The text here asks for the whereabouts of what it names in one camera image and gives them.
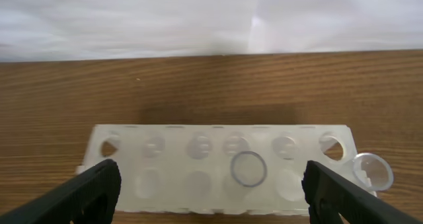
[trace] brown wooden surface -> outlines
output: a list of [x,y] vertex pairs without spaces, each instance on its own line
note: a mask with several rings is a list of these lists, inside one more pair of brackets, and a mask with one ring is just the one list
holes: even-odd
[[[423,220],[423,52],[0,64],[0,213],[65,182],[95,124],[346,124],[395,173],[380,196]],[[116,213],[115,223],[308,223]]]

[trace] white backdrop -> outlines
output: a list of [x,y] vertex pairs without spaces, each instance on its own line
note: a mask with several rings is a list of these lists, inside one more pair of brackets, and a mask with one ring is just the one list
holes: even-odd
[[0,0],[0,61],[423,48],[423,0]]

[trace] wood grain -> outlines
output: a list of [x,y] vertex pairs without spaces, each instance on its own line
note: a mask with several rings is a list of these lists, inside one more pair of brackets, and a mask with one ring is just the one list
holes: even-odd
[[[0,64],[0,213],[74,176],[95,124],[347,124],[423,220],[423,51]],[[308,223],[116,213],[115,223]]]

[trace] white sheet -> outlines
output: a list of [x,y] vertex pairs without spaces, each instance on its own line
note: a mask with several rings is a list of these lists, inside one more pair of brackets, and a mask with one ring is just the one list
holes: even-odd
[[423,0],[0,0],[0,61],[423,48]]

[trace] circular hole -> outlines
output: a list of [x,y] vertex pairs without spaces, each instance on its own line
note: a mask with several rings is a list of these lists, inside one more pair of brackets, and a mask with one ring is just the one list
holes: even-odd
[[240,135],[231,135],[223,142],[223,152],[230,157],[249,149],[248,141]]
[[211,141],[204,135],[197,135],[191,139],[186,147],[186,153],[193,159],[204,159],[212,150]]
[[140,198],[151,198],[161,188],[159,172],[155,169],[146,169],[135,180],[135,192]]
[[319,138],[319,145],[323,154],[334,161],[340,161],[344,156],[344,148],[331,133],[323,134]]
[[117,152],[117,148],[111,143],[110,140],[106,140],[101,144],[101,155],[103,157],[109,157]]
[[273,152],[280,158],[293,160],[297,152],[295,141],[289,137],[277,137],[272,141]]
[[164,150],[165,150],[165,139],[162,137],[153,137],[147,140],[141,147],[142,155],[147,158],[157,157]]
[[361,153],[353,159],[353,171],[357,180],[373,191],[387,190],[394,181],[389,164],[371,153]]
[[304,191],[301,185],[301,177],[294,171],[282,169],[276,175],[276,191],[286,200],[298,201],[304,199]]
[[231,175],[240,185],[254,188],[266,179],[267,166],[259,154],[242,151],[232,158]]
[[190,200],[201,200],[205,198],[212,189],[212,180],[203,171],[190,173],[184,181],[184,192]]

